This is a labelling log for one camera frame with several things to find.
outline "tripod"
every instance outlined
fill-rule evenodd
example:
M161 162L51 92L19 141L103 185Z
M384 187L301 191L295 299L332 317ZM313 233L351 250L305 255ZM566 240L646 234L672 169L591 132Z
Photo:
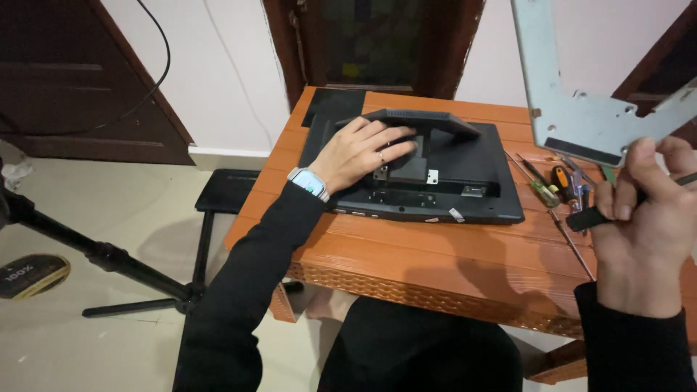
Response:
M60 222L37 211L34 203L2 187L0 196L0 228L4 224L19 223L51 239L84 253L87 260L106 272L118 272L141 284L169 296L165 299L101 306L82 311L83 317L103 317L175 307L188 314L203 295L206 286L206 263L213 220L216 213L239 213L252 189L258 172L219 169L213 172L196 203L204 212L204 222L199 237L199 249L194 264L191 283L182 285L163 273L131 257L127 251L110 243L94 241Z

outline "floor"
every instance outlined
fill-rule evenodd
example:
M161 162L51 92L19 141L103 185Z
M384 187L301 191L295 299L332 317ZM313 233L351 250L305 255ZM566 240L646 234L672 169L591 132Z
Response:
M37 210L97 241L109 241L181 282L194 264L202 215L194 203L210 172L195 167L78 160L32 161L20 193ZM226 257L233 216L215 221L210 278ZM31 253L56 253L72 266L56 289L23 301L0 300L0 391L171 390L183 316L175 310L84 319L84 308L162 298L158 292L89 264L77 251L24 227L0 232L0 265ZM256 330L264 362L260 391L315 391L338 323L275 321ZM568 341L508 328L521 346L549 351ZM525 391L586 390L585 378Z

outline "person's left hand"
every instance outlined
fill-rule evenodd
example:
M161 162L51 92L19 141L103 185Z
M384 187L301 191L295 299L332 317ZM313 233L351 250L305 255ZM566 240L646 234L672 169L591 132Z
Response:
M352 186L381 165L412 152L417 146L413 141L377 150L400 137L414 134L416 131L412 128L388 128L380 121L356 117L332 137L307 168L324 181L331 195Z

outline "orange table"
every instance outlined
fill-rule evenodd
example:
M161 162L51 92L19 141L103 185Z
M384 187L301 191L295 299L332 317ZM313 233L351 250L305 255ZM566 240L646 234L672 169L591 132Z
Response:
M308 131L301 123L314 90L307 87L298 101L225 239L226 247L231 248L259 222L280 194L286 175L298 164ZM533 145L528 111L523 107L366 94L363 113L383 108L451 112L465 121L494 123L510 154L519 153L547 176L559 164L550 161L553 153ZM577 163L595 181L602 181L597 166ZM528 179L513 163L509 166L525 210L524 223L398 223L325 213L307 245L293 256L287 276L386 301L583 339L573 290L588 277L529 188ZM559 206L556 212L565 218L569 207ZM571 236L595 273L590 236ZM697 347L697 312L689 311L697 309L697 285L691 284L697 282L694 263L685 264L683 280L688 330ZM282 285L275 290L270 309L276 319L295 322ZM537 380L554 382L583 375L582 343L567 346L548 358L565 364L565 370L550 366Z

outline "black cable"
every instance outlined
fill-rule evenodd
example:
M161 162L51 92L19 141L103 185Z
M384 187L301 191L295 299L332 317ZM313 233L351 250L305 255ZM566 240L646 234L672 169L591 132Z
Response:
M162 27L160 26L160 23L158 23L158 20L155 19L155 17L153 16L153 14L150 13L150 10L149 10L147 7L145 7L145 4L143 4L143 1L142 1L142 0L136 0L136 1L137 1L138 4L140 4L140 6L145 10L145 12L148 14L148 16L150 17L150 19L153 20L153 22L155 23L155 26L158 27L158 30L160 30L160 34L162 35L162 39L164 40L164 46L165 46L165 48L167 48L167 65L164 67L164 72L162 73L162 76L160 77L160 79L158 80L158 82L155 83L155 86L153 86L153 88L150 90L150 92L149 92L147 95L145 95L145 98L143 98L143 100L142 100L138 105L135 105L131 110L127 111L126 113L124 113L124 114L122 114L122 115L120 115L120 117L117 118L116 120L114 120L114 121L112 121L112 122L109 122L109 123L104 123L104 124L101 124L101 125L98 125L98 126L95 126L95 127L92 127L92 128L83 128L83 129L76 129L76 130L67 130L67 131L56 132L56 133L26 133L26 132L21 132L21 131L20 131L20 133L0 133L0 136L38 136L38 137L41 137L41 136L76 135L76 134L80 134L80 133L87 133L87 132L91 132L91 131L93 131L93 130L106 128L106 127L108 127L108 126L113 126L113 125L115 125L115 124L120 123L123 119L125 119L126 117L128 117L128 116L130 116L131 114L135 113L138 109L140 109L140 108L145 104L145 102L148 102L148 101L150 100L150 98L153 96L153 94L155 93L155 91L156 91L156 90L160 87L160 85L162 84L162 81L163 81L164 78L167 76L167 73L169 73L169 64L171 63L171 53L169 52L169 41L167 41L167 37L165 36L164 31L162 30Z

